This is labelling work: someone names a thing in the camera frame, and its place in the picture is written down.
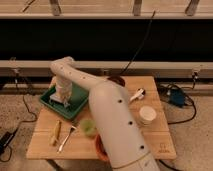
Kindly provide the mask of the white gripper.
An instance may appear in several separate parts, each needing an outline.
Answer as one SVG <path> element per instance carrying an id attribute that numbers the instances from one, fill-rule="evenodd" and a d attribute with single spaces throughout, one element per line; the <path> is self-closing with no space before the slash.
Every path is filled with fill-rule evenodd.
<path id="1" fill-rule="evenodd" d="M 72 82 L 62 77 L 56 78 L 56 92 L 51 96 L 58 97 L 62 101 L 68 101 L 72 94 Z"/>

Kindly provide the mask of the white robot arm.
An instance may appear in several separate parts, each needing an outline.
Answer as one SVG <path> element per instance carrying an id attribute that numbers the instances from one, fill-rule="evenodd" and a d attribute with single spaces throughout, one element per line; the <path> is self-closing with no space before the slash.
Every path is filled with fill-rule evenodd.
<path id="1" fill-rule="evenodd" d="M 73 67 L 64 57 L 50 64 L 56 75 L 56 97 L 67 104 L 73 83 L 89 92 L 89 108 L 113 171 L 160 171 L 129 109 L 128 90 Z"/>

